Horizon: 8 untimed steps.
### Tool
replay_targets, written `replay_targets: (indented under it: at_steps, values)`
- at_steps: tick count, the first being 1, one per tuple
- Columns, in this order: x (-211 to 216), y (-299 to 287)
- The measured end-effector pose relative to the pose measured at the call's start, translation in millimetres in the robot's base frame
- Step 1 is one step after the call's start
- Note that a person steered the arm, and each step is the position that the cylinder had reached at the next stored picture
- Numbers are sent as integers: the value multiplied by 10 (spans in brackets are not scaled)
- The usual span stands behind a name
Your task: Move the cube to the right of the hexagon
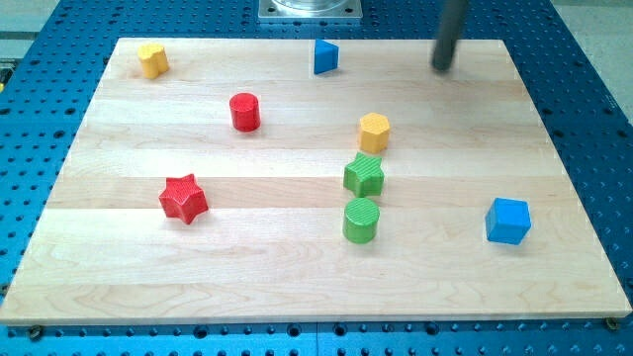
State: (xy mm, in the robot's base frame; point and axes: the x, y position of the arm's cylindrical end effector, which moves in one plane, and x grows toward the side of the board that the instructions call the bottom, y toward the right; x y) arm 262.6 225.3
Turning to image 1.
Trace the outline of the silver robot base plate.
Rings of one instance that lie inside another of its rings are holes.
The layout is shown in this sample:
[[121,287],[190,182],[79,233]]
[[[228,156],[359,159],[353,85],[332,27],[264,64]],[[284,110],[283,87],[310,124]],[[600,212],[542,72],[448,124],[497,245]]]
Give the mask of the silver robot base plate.
[[258,17],[266,20],[361,19],[361,0],[259,0]]

